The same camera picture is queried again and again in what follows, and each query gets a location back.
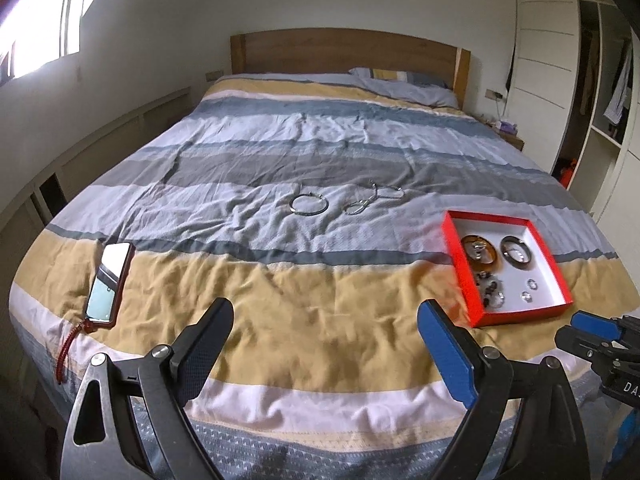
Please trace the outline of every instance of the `red box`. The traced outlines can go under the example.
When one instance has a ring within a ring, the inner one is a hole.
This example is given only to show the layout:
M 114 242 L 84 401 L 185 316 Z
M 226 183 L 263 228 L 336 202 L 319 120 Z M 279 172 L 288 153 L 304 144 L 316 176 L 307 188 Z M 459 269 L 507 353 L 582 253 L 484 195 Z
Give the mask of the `red box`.
M 520 323 L 558 316 L 573 303 L 569 288 L 556 261 L 531 221 L 484 213 L 447 211 L 442 223 L 442 231 L 465 297 L 472 327 Z M 500 309 L 485 309 L 482 304 L 473 270 L 469 265 L 465 249 L 460 243 L 461 238 L 468 234 L 484 235 L 496 248 L 497 266 L 501 267 L 496 276 L 505 286 L 505 303 Z M 499 247 L 501 237 L 505 235 L 514 235 L 525 241 L 528 240 L 527 245 L 532 253 L 532 269 L 516 269 L 504 261 Z M 527 290 L 527 280 L 530 277 L 536 277 L 536 283 L 541 283 L 539 292 Z M 509 295 L 506 291 L 507 286 L 510 289 Z M 533 299 L 531 297 L 529 299 L 534 304 L 527 304 L 520 297 L 518 294 L 520 288 L 523 292 L 533 294 Z

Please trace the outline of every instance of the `smartphone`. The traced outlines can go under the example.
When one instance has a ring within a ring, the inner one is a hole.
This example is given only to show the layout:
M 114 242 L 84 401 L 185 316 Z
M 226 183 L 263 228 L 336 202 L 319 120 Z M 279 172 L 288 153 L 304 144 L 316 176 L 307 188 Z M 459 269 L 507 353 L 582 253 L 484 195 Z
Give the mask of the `smartphone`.
M 116 324 L 122 289 L 133 253 L 133 244 L 129 243 L 104 247 L 84 310 L 84 318 L 93 328 L 111 328 Z

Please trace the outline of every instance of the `phone screen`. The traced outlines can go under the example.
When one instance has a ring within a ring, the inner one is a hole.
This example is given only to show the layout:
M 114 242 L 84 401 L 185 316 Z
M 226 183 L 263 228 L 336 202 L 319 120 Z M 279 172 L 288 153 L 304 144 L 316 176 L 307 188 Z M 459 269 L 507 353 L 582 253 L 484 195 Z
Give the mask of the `phone screen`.
M 116 297 L 132 245 L 128 243 L 111 244 L 104 248 L 100 266 L 95 273 L 94 284 L 86 305 L 87 319 L 97 323 L 112 321 Z

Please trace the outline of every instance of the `wooden bedside table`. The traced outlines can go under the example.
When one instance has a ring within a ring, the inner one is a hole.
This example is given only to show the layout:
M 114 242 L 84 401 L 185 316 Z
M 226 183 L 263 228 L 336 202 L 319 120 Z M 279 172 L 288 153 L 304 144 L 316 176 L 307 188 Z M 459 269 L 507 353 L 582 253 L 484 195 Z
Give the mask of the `wooden bedside table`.
M 503 132 L 498 132 L 496 130 L 494 130 L 494 132 L 500 135 L 502 140 L 505 140 L 517 150 L 522 151 L 522 149 L 524 148 L 524 140 L 522 140 L 520 137 L 515 136 L 513 134 L 505 134 Z

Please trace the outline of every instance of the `wooden headboard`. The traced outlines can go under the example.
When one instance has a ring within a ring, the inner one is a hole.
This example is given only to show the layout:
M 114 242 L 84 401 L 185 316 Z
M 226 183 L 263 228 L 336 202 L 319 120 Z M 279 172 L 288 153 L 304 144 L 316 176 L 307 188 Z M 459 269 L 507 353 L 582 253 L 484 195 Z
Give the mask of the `wooden headboard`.
M 357 28 L 288 28 L 231 37 L 231 67 L 240 73 L 342 73 L 364 66 L 431 73 L 465 102 L 471 53 L 437 41 Z

